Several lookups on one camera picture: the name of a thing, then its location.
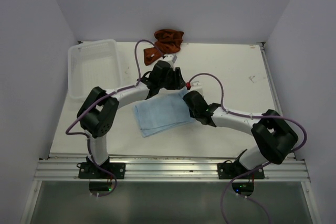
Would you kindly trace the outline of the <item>white perforated plastic basket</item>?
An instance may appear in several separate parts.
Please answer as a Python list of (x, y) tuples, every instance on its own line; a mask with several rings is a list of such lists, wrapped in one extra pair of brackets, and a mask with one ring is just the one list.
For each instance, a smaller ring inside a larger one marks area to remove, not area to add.
[(68, 95), (83, 101), (99, 86), (123, 85), (117, 42), (113, 39), (83, 42), (68, 49)]

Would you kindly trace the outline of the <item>aluminium right side rail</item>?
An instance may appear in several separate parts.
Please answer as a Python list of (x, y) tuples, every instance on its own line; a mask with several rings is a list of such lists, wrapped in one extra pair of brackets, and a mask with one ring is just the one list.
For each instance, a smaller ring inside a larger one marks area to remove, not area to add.
[(274, 80), (273, 80), (273, 77), (272, 77), (272, 74), (271, 74), (271, 71), (270, 71), (270, 68), (269, 68), (269, 64), (268, 64), (268, 60), (267, 60), (267, 56), (266, 56), (266, 52), (265, 52), (265, 43), (260, 42), (257, 45), (260, 48), (261, 55), (262, 55), (262, 58), (263, 58), (263, 62), (264, 62), (264, 66), (265, 66), (265, 69), (266, 69), (266, 75), (267, 75), (268, 83), (269, 83), (269, 86), (270, 86), (271, 95), (272, 95), (272, 99), (273, 99), (273, 102), (274, 102), (275, 110), (280, 115), (282, 115), (281, 105), (280, 105), (280, 102), (279, 102), (279, 98), (278, 98), (278, 94), (277, 94), (277, 91), (276, 91), (275, 83), (274, 83)]

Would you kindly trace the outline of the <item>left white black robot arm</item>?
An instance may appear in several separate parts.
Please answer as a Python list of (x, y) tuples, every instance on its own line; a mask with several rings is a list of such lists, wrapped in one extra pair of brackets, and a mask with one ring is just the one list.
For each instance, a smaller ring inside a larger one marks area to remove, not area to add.
[(88, 133), (88, 157), (92, 162), (92, 174), (104, 178), (109, 172), (106, 134), (113, 125), (118, 109), (152, 98), (161, 89), (181, 90), (188, 86), (179, 67), (160, 60), (135, 85), (118, 88), (110, 94), (101, 87), (93, 88), (77, 113), (81, 128)]

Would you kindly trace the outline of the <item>aluminium rail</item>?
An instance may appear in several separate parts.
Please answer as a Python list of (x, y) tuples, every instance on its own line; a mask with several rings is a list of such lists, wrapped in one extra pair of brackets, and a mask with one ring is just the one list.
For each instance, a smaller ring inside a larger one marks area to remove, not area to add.
[(272, 77), (272, 74), (271, 74), (271, 71), (270, 71), (270, 68), (269, 68), (269, 64), (268, 64), (268, 60), (267, 60), (267, 56), (266, 56), (266, 52), (265, 52), (265, 43), (260, 42), (257, 45), (260, 48), (261, 55), (262, 55), (262, 58), (263, 58), (263, 62), (264, 62), (264, 66), (265, 66), (265, 69), (266, 69), (266, 75), (267, 75), (268, 83), (269, 83), (269, 86), (270, 86), (271, 95), (272, 95), (272, 99), (273, 99), (273, 102), (274, 102), (275, 110), (280, 115), (282, 115), (281, 105), (280, 105), (280, 102), (279, 102), (279, 98), (278, 98), (278, 94), (277, 94), (277, 91), (276, 91), (275, 83), (274, 83), (274, 80), (273, 80), (273, 77)]
[[(38, 162), (35, 181), (79, 180), (79, 167), (84, 156), (54, 156)], [(215, 182), (219, 180), (218, 158), (180, 157), (125, 157), (111, 156), (110, 161), (125, 164), (123, 182)], [(308, 182), (308, 169), (304, 161), (286, 159), (281, 165), (264, 168), (261, 182)]]

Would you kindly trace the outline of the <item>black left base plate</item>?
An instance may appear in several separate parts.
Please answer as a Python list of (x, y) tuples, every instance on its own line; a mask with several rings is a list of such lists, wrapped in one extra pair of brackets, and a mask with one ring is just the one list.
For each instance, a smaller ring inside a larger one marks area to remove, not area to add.
[(93, 163), (82, 162), (76, 165), (79, 168), (78, 178), (80, 179), (124, 179), (126, 164), (125, 163), (105, 163), (101, 168), (97, 168)]

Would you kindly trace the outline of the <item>aluminium front rail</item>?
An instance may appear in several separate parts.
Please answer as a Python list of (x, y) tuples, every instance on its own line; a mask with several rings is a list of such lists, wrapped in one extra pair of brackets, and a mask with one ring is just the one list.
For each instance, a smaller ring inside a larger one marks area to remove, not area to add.
[[(38, 162), (35, 181), (79, 180), (79, 167), (84, 156), (54, 156)], [(125, 157), (111, 156), (110, 161), (125, 164), (123, 182), (215, 182), (219, 180), (218, 158), (180, 157)], [(308, 182), (308, 169), (304, 161), (286, 159), (281, 165), (264, 168), (261, 182)]]

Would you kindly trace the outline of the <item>brown rust towel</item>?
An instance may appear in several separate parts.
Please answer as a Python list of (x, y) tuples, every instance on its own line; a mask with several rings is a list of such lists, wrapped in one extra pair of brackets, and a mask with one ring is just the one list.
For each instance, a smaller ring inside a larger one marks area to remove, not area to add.
[(156, 47), (146, 48), (144, 52), (144, 64), (151, 65), (162, 58), (164, 54), (174, 54), (181, 50), (183, 31), (174, 29), (161, 29), (154, 33)]

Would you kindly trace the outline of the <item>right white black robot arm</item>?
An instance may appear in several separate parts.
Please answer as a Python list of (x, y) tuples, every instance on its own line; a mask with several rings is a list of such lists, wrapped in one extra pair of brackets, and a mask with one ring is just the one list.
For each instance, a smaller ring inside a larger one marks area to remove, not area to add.
[(183, 100), (191, 117), (203, 125), (237, 130), (254, 138), (256, 146), (244, 150), (233, 162), (234, 172), (240, 178), (246, 178), (267, 162), (281, 164), (298, 141), (295, 131), (275, 110), (250, 115), (225, 111), (218, 103), (207, 104), (197, 91), (188, 92)]

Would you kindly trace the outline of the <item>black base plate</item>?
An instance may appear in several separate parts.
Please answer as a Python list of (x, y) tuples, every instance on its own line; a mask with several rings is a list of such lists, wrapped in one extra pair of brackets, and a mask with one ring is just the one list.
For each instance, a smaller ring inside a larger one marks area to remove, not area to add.
[[(233, 179), (241, 174), (248, 172), (248, 170), (243, 167), (239, 162), (232, 162), (226, 160), (222, 163), (217, 163), (217, 173), (219, 179)], [(264, 170), (261, 168), (256, 172), (249, 173), (241, 177), (241, 179), (264, 179)]]
[(76, 165), (79, 168), (78, 178), (80, 179), (124, 179), (126, 164), (125, 163), (105, 163), (101, 168), (97, 168), (93, 163), (82, 162)]

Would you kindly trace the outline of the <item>light blue towel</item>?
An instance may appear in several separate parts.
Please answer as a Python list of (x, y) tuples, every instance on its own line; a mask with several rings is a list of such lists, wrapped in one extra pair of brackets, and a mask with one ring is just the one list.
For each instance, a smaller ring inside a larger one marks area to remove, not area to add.
[(186, 88), (136, 104), (133, 112), (141, 135), (148, 137), (193, 123), (195, 119), (190, 116), (189, 109), (183, 100), (185, 94), (187, 94)]

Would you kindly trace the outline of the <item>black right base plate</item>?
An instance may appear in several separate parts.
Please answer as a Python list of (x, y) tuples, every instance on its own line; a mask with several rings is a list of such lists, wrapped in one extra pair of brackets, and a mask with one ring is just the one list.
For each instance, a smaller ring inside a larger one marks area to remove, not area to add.
[[(232, 162), (226, 160), (222, 163), (217, 163), (217, 173), (219, 179), (233, 179), (241, 174), (248, 172), (248, 170), (243, 167), (239, 162)], [(241, 177), (241, 179), (264, 179), (264, 170), (261, 168), (256, 172), (249, 173)]]

